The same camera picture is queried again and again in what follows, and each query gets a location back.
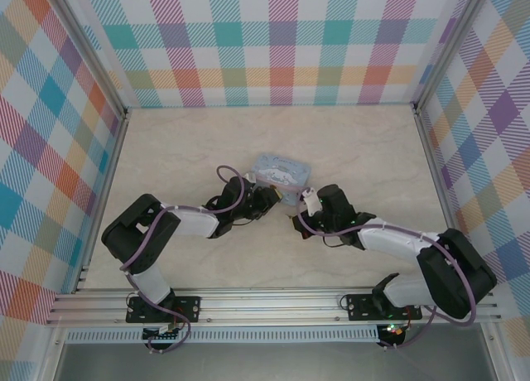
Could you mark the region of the blue cartoon dog tin box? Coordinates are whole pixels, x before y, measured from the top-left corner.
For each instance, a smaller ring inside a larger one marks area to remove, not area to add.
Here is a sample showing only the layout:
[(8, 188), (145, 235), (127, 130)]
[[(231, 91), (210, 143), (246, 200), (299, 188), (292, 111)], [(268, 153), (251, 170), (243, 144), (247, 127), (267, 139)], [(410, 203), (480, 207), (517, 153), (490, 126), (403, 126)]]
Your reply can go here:
[(254, 162), (251, 172), (260, 186), (274, 186), (285, 205), (296, 205), (297, 192), (307, 185), (311, 167), (303, 162), (263, 153)]

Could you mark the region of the circuit board with green light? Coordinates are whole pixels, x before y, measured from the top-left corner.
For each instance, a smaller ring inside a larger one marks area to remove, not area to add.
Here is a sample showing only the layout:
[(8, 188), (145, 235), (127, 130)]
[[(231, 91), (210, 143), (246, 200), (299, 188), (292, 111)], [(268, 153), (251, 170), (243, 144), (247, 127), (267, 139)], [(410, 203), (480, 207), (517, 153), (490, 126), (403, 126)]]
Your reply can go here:
[(378, 328), (379, 338), (387, 339), (404, 335), (407, 331), (405, 324), (386, 324)]

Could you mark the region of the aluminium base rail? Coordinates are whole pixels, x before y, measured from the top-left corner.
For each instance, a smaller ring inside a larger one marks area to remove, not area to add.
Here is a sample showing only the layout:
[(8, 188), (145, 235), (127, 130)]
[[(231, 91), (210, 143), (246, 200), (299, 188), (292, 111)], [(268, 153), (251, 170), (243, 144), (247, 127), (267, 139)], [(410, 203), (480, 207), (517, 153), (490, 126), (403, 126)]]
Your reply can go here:
[[(58, 295), (48, 326), (125, 326), (130, 288), (81, 288)], [(368, 293), (352, 287), (198, 288), (177, 289), (177, 296), (198, 296), (196, 326), (330, 326), (345, 325), (347, 312), (339, 300), (348, 293)]]

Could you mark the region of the aluminium side rail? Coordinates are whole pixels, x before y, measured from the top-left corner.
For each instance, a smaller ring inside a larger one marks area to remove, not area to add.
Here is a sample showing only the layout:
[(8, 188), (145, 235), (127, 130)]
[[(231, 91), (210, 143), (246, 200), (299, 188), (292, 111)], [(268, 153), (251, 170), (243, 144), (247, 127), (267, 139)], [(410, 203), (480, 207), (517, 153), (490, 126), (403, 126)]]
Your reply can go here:
[(101, 185), (101, 191), (99, 192), (98, 199), (94, 207), (94, 216), (90, 229), (86, 238), (86, 241), (82, 245), (79, 251), (79, 257), (75, 263), (72, 278), (66, 285), (65, 292), (67, 294), (74, 294), (77, 291), (78, 285), (81, 283), (81, 274), (89, 270), (91, 258), (96, 247), (96, 243), (99, 236), (99, 229), (101, 227), (104, 211), (108, 202), (108, 197), (113, 184), (113, 178), (118, 165), (118, 160), (123, 149), (123, 144), (127, 134), (129, 125), (129, 117), (127, 113), (122, 113), (118, 123), (117, 136), (114, 141), (108, 164), (105, 168), (104, 179)]
[[(419, 138), (422, 142), (423, 151), (425, 153), (426, 161), (431, 173), (431, 178), (434, 183), (436, 194), (440, 203), (441, 212), (448, 229), (456, 227), (455, 219), (451, 213), (449, 201), (446, 192), (442, 187), (441, 173), (436, 168), (435, 153), (430, 144), (426, 133), (426, 128), (419, 116), (419, 113), (413, 109), (413, 120), (416, 124)], [(451, 265), (451, 262), (437, 247), (431, 246), (425, 248), (417, 256), (417, 263), (422, 270), (422, 275), (426, 278), (428, 288), (434, 294), (453, 292), (466, 294), (465, 278), (461, 278), (458, 273), (458, 267)]]

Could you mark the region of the aluminium frame post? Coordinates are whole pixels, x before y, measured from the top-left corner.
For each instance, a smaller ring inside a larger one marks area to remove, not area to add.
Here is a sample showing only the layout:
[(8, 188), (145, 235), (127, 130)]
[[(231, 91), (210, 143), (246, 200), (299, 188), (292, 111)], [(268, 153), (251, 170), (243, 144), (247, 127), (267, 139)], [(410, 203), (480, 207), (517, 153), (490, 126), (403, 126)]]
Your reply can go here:
[(416, 113), (429, 101), (455, 52), (460, 48), (485, 0), (446, 0), (426, 55), (419, 64), (421, 74), (411, 96)]
[(75, 44), (80, 56), (87, 63), (90, 71), (99, 84), (111, 107), (117, 112), (121, 119), (125, 119), (128, 113), (127, 106), (118, 95), (112, 80), (108, 76), (106, 69), (101, 63), (92, 43), (84, 28), (78, 21), (68, 0), (48, 0), (70, 35), (70, 39)]

